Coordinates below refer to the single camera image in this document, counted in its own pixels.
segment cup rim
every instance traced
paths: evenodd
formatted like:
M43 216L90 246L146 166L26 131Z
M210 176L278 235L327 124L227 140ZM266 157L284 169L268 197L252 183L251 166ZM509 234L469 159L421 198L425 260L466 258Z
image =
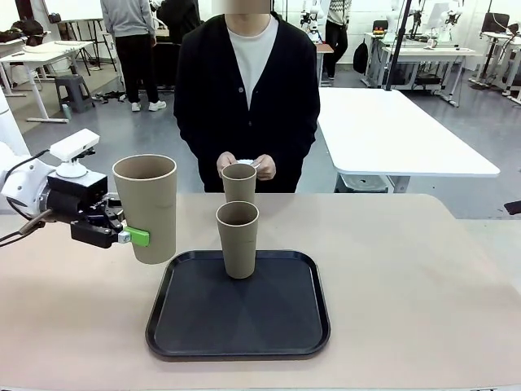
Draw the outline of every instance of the cup rim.
M136 157L148 157L148 156L153 156L153 157L162 157L162 158L165 158L165 159L168 159L170 161L173 162L173 169L171 171L168 171L165 175L161 175L159 177L153 177L153 178L146 178L146 179L138 179L138 178L128 178L128 177L124 177L123 175L119 175L115 168L116 166L119 164L119 163L123 163L124 161L126 160L130 160L130 159L134 159ZM163 178L166 178L168 177L169 175L172 175L173 173L175 173L177 171L177 163L175 162L174 159L168 157L168 156L165 156L165 155L156 155L154 153L144 153L144 154L141 154L141 155L132 155L132 156L127 156L127 157L124 157L123 159L119 159L116 163L114 163L114 165L112 165L112 174L115 176L115 177L118 177L119 179L124 179L124 180L127 180L127 181L134 181L134 182L150 182L150 181L157 181L158 179L163 179Z
M227 222L223 222L220 218L219 218L219 211L224 208L226 205L230 205L230 204L248 204L248 205L251 205L253 208L255 208L255 210L257 211L257 215L255 216L255 218L253 220L251 220L250 222L247 222L246 224L241 224L239 226L237 225L233 225L233 224L228 224ZM261 214L261 212L259 211L259 209L256 207L255 204L252 204L251 202L247 202L247 201L231 201L231 202L226 202L225 204L221 205L216 213L215 213L215 217L217 219L217 221L222 224L223 226L228 226L228 227L231 227L231 228L241 228L243 226L250 226L251 224L253 224L254 222L256 222L258 219L259 219L259 215Z
M247 177L247 178L236 179L236 178L230 178L230 177L226 176L226 175L225 175L225 170L226 170L228 167L233 167L234 165L247 165L247 164L246 164L246 163L234 163L234 164L232 164L232 165L228 165L228 166L226 166L226 167L225 167L224 169L222 169L222 171L221 171L221 175L222 175L223 178L226 178L226 180L228 180L228 181L236 181L236 182L249 181L249 180L252 179L252 178L256 178L256 176L257 176L257 170L256 170L256 168L253 167L252 165L247 165L247 166L248 166L248 167L252 167L252 168L255 170L255 172L254 172L252 175L250 175L249 177Z

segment beige cup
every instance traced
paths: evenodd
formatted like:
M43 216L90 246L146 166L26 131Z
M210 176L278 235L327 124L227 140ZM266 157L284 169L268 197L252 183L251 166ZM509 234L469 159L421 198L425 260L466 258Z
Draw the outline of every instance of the beige cup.
M255 270L259 209L243 201L229 202L217 210L226 273L232 279L246 279Z
M176 253L177 165L166 156L126 157L112 167L121 205L131 233L136 258L148 265L171 260Z
M222 170L226 202L255 202L257 170L243 163L229 165Z

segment black serving tray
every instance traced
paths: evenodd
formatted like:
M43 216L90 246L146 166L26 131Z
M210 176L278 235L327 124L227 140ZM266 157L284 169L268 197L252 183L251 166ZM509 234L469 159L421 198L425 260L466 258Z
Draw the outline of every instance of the black serving tray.
M330 333L307 255L257 251L255 273L237 280L221 251L193 251L168 265L146 338L163 358L289 359L315 354Z

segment stool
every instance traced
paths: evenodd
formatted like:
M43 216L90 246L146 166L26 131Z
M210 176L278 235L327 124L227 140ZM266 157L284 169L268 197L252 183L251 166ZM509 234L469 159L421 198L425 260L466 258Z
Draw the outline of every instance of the stool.
M83 76L59 76L55 78L55 84L61 110L63 110L63 104L69 105L75 112L86 111L90 104L92 107L95 107L90 97L89 87L85 84ZM60 87L65 87L67 96L63 97L61 95Z
M336 179L335 193L388 193L389 187L374 175L339 174Z

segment shoe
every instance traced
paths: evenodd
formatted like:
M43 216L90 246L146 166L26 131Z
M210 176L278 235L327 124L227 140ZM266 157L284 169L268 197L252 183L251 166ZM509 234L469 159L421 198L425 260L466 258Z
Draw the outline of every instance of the shoe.
M163 108L166 108L166 102L163 102L162 100L158 100L157 102L150 103L148 105L149 112L157 112L158 110L162 110Z

